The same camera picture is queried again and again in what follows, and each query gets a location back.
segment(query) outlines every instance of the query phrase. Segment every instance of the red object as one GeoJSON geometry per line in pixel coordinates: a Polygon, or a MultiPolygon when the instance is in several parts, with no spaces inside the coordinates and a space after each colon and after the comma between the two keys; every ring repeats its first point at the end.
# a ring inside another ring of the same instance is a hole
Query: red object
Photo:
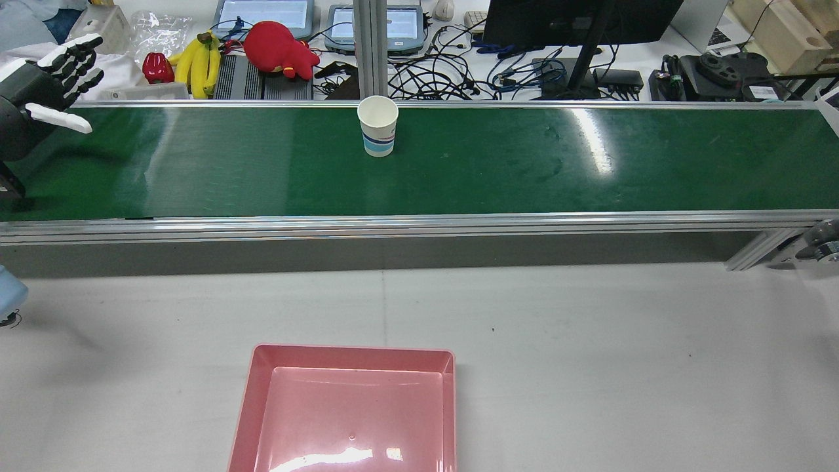
{"type": "Polygon", "coordinates": [[[320,63],[320,58],[304,41],[294,39],[288,28],[275,21],[254,24],[245,38],[244,49],[257,69],[282,71],[289,79],[300,76],[303,80],[311,80],[312,66],[320,63]]]}
{"type": "Polygon", "coordinates": [[[228,472],[456,472],[449,351],[260,344],[228,472]]]}
{"type": "Polygon", "coordinates": [[[143,75],[150,84],[175,81],[175,71],[162,52],[150,52],[143,61],[143,75]]]}

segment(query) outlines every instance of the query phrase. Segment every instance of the keyboard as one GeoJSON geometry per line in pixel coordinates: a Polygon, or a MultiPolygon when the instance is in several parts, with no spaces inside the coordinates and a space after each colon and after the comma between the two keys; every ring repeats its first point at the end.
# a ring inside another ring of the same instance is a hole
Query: keyboard
{"type": "Polygon", "coordinates": [[[722,43],[727,43],[729,41],[731,41],[731,38],[726,36],[719,29],[714,28],[714,34],[711,35],[711,40],[708,41],[708,45],[709,46],[721,45],[722,43]]]}
{"type": "MultiPolygon", "coordinates": [[[[471,11],[463,14],[463,24],[465,24],[467,28],[471,28],[472,26],[481,23],[481,21],[484,21],[485,19],[487,19],[487,12],[471,11]]],[[[475,28],[472,29],[470,33],[483,34],[483,23],[479,24],[478,26],[475,26],[475,28]]]]}

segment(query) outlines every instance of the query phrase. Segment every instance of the green conveyor belt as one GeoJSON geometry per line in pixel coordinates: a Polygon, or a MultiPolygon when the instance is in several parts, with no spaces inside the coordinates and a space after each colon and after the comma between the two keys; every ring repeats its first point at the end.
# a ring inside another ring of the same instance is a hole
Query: green conveyor belt
{"type": "Polygon", "coordinates": [[[809,109],[403,108],[383,159],[354,108],[75,112],[2,220],[839,208],[809,109]]]}

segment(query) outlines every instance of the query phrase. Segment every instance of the banana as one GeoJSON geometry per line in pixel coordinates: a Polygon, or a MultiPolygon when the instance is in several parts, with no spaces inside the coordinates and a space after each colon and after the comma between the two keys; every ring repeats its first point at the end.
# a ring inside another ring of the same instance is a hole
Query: banana
{"type": "Polygon", "coordinates": [[[190,67],[195,53],[202,46],[198,39],[193,39],[191,43],[186,46],[184,52],[180,53],[178,60],[178,67],[175,69],[175,81],[182,84],[190,84],[190,67]]]}
{"type": "Polygon", "coordinates": [[[204,92],[204,85],[207,80],[207,68],[210,65],[210,46],[201,45],[195,52],[190,65],[190,89],[192,90],[193,98],[207,98],[204,92]]]}
{"type": "Polygon", "coordinates": [[[207,78],[204,81],[204,93],[211,96],[216,91],[216,80],[218,79],[218,68],[221,65],[221,51],[218,50],[221,43],[218,38],[213,35],[212,43],[210,44],[210,70],[207,72],[207,78]]]}
{"type": "Polygon", "coordinates": [[[180,62],[180,57],[184,55],[183,51],[179,52],[178,54],[171,55],[166,58],[166,60],[172,65],[177,66],[178,62],[180,62]]]}

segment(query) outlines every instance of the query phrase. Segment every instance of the white desk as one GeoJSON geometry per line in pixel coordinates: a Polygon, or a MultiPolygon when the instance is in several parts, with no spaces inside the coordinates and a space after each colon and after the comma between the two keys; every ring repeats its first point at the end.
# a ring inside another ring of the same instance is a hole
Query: white desk
{"type": "Polygon", "coordinates": [[[223,472],[270,342],[451,349],[461,472],[831,470],[839,267],[818,268],[24,280],[0,469],[223,472]]]}
{"type": "MultiPolygon", "coordinates": [[[[135,11],[139,9],[148,9],[158,13],[176,14],[182,16],[191,16],[195,19],[195,30],[191,34],[204,31],[208,26],[213,24],[214,12],[217,5],[216,0],[193,0],[191,2],[171,2],[167,0],[122,0],[118,2],[125,12],[127,17],[130,17],[135,11]]],[[[327,25],[327,15],[329,13],[329,6],[338,3],[335,0],[315,0],[315,27],[314,31],[320,31],[327,25]]],[[[416,0],[391,0],[392,4],[414,4],[416,0]]],[[[436,0],[420,0],[423,10],[430,13],[436,5],[436,0]]],[[[433,19],[433,25],[429,29],[429,38],[440,27],[447,24],[462,24],[463,13],[469,10],[486,10],[488,6],[487,0],[456,0],[455,1],[455,16],[452,21],[446,23],[433,19]]],[[[443,36],[443,40],[453,37],[456,34],[454,30],[443,36]]],[[[460,37],[456,43],[468,45],[468,37],[460,37]]],[[[311,47],[324,50],[323,36],[314,39],[311,42],[311,47]]],[[[592,64],[603,64],[610,61],[612,55],[606,46],[603,46],[604,52],[596,55],[592,64]]],[[[555,48],[546,48],[542,51],[535,51],[528,53],[520,62],[519,65],[526,64],[532,59],[544,58],[553,52],[555,48]]],[[[564,52],[560,54],[560,58],[576,58],[579,54],[579,47],[565,48],[564,52]]],[[[459,54],[462,50],[450,48],[446,52],[452,54],[459,54]]],[[[696,49],[682,38],[674,29],[668,28],[664,33],[662,39],[655,43],[645,45],[622,45],[618,52],[618,58],[612,66],[615,69],[629,69],[636,70],[641,73],[641,77],[646,84],[647,78],[653,69],[658,69],[661,65],[661,56],[669,55],[695,55],[698,54],[696,49]]],[[[468,61],[470,71],[478,80],[486,80],[487,73],[496,64],[497,58],[495,55],[480,55],[474,50],[466,52],[463,57],[468,61]]],[[[320,65],[326,66],[334,60],[341,60],[351,64],[355,64],[355,58],[351,55],[340,55],[333,53],[324,53],[320,58],[320,65]]],[[[505,65],[512,64],[513,60],[506,60],[501,66],[496,69],[496,72],[502,71],[505,65]]],[[[438,66],[439,71],[446,71],[445,66],[438,66]]],[[[315,79],[315,84],[321,83],[322,80],[315,79]]],[[[509,100],[513,94],[506,93],[503,98],[509,100]]],[[[539,89],[525,89],[516,95],[516,100],[530,100],[540,95],[539,89]]],[[[316,93],[316,99],[322,99],[323,95],[316,93]]],[[[649,100],[649,90],[647,86],[640,93],[642,101],[649,100]]]]}

